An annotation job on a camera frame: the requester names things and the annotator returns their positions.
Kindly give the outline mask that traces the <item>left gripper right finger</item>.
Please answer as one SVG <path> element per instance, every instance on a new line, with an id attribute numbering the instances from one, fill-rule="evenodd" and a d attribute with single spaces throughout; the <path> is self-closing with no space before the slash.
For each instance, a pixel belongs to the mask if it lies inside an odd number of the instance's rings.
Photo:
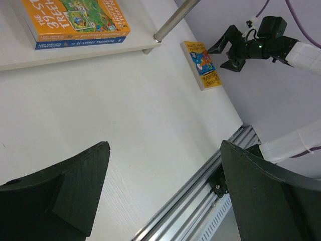
<path id="1" fill-rule="evenodd" d="M 230 141 L 222 166 L 242 240 L 320 240 L 320 181 L 272 164 Z"/>

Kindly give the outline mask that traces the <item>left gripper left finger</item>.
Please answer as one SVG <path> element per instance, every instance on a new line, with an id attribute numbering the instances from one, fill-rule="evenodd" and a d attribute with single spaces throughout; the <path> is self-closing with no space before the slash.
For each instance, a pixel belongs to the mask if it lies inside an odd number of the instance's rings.
<path id="1" fill-rule="evenodd" d="M 86 240 L 110 158 L 110 145 L 87 150 L 1 185 L 1 240 Z"/>

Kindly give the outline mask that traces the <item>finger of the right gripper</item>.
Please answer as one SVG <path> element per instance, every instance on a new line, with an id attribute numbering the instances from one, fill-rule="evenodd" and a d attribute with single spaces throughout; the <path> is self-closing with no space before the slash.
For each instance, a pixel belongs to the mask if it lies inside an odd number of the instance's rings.
<path id="1" fill-rule="evenodd" d="M 220 67 L 233 72 L 241 72 L 245 63 L 246 63 L 245 59 L 241 59 L 241 61 L 236 61 L 236 62 L 232 62 L 231 60 L 228 60 L 223 64 L 221 64 Z"/>
<path id="2" fill-rule="evenodd" d="M 232 43 L 235 39 L 236 26 L 230 25 L 223 36 L 211 47 L 208 49 L 209 54 L 221 54 L 226 47 L 227 43 Z"/>

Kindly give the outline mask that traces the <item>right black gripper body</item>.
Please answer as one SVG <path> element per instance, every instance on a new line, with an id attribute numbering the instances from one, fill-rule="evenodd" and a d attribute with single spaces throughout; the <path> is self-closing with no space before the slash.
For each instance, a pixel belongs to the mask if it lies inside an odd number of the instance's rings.
<path id="1" fill-rule="evenodd" d="M 241 59 L 261 58 L 261 42 L 258 38 L 246 41 L 243 34 L 237 29 L 237 27 L 235 39 L 231 45 L 231 48 L 226 54 L 228 59 L 232 62 L 241 61 Z"/>

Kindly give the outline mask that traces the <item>orange Treehouse book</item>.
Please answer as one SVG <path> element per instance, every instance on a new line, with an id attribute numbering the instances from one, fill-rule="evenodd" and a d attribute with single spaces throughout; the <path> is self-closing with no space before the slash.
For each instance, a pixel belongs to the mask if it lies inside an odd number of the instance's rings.
<path id="1" fill-rule="evenodd" d="M 183 41 L 181 48 L 201 91 L 222 86 L 221 79 L 204 43 Z"/>
<path id="2" fill-rule="evenodd" d="M 16 1 L 38 42 L 125 37 L 130 27 L 117 1 Z"/>

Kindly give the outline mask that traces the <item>blue 91-Storey Treehouse book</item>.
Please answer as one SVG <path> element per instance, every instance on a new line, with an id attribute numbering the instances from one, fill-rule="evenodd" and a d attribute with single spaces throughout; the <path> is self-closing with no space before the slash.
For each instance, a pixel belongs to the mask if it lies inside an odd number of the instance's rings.
<path id="1" fill-rule="evenodd" d="M 83 46 L 95 46 L 95 45 L 108 45 L 108 44 L 120 44 L 123 43 L 126 37 L 115 37 L 106 39 L 84 39 L 84 40 L 59 40 L 59 41 L 36 41 L 30 27 L 23 17 L 19 19 L 20 24 L 28 36 L 32 46 L 35 50 L 47 50 L 47 49 L 59 49 L 70 47 L 83 47 Z"/>

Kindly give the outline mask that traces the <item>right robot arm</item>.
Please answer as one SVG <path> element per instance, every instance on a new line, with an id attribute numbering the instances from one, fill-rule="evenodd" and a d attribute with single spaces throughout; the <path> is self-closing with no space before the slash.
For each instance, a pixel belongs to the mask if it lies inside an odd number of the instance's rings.
<path id="1" fill-rule="evenodd" d="M 285 65 L 320 75 L 320 49 L 284 35 L 287 23 L 282 17 L 266 16 L 258 29 L 250 27 L 241 33 L 230 25 L 223 36 L 208 49 L 210 54 L 220 54 L 228 43 L 228 61 L 221 68 L 240 72 L 248 59 L 272 58 Z M 286 159 L 313 154 L 320 150 L 320 120 L 296 129 L 289 134 L 258 147 L 262 158 L 273 164 Z"/>

